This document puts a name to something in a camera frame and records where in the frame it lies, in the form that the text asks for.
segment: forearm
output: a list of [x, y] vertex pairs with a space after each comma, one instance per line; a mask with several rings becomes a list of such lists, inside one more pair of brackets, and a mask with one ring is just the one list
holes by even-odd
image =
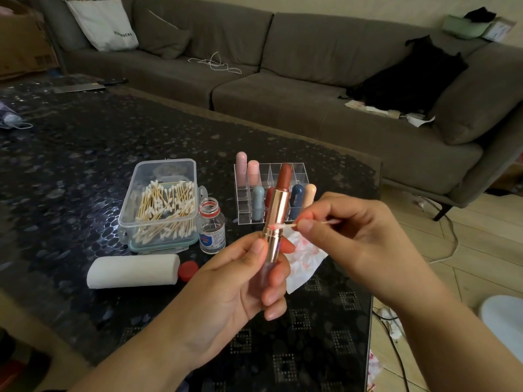
[[177, 341], [151, 324], [69, 392], [172, 392], [189, 372]]
[[523, 365], [450, 292], [418, 312], [399, 314], [432, 392], [508, 391], [523, 384]]

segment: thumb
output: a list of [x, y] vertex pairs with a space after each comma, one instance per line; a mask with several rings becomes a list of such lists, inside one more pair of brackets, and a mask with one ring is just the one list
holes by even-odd
[[352, 239], [344, 237], [327, 224], [310, 218], [301, 219], [297, 223], [296, 229], [306, 240], [325, 250], [341, 265], [346, 263], [358, 249], [358, 244]]
[[267, 257], [267, 241], [258, 238], [241, 259], [231, 261], [220, 269], [221, 278], [229, 286], [240, 287], [248, 282], [262, 267]]

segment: black coffee table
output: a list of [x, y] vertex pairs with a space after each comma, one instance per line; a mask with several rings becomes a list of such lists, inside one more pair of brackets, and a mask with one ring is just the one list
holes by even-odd
[[[227, 217], [228, 243], [261, 229], [233, 223], [238, 151], [261, 163], [305, 162], [318, 193], [379, 198], [375, 157], [123, 87], [45, 90], [81, 82], [88, 80], [32, 81], [0, 92], [0, 100], [34, 124], [0, 130], [0, 283], [93, 364], [139, 332], [184, 286], [86, 286], [96, 257], [130, 254], [118, 241], [117, 219], [138, 162], [193, 158], [198, 182]], [[180, 258], [200, 265], [209, 259], [198, 244]], [[364, 391], [371, 295], [327, 258], [287, 300], [282, 318], [269, 323], [257, 316], [194, 371], [190, 390]]]

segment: tote bag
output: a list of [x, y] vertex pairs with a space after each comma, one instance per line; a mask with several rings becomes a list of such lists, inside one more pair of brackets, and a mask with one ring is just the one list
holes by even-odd
[[87, 39], [99, 51], [138, 47], [121, 0], [66, 1]]

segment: person's right hand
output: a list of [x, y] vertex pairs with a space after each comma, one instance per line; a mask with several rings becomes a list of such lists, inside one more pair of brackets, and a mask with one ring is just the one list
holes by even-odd
[[[319, 223], [328, 218], [343, 222]], [[448, 293], [383, 202], [328, 192], [296, 222], [307, 240], [396, 311], [419, 310]]]

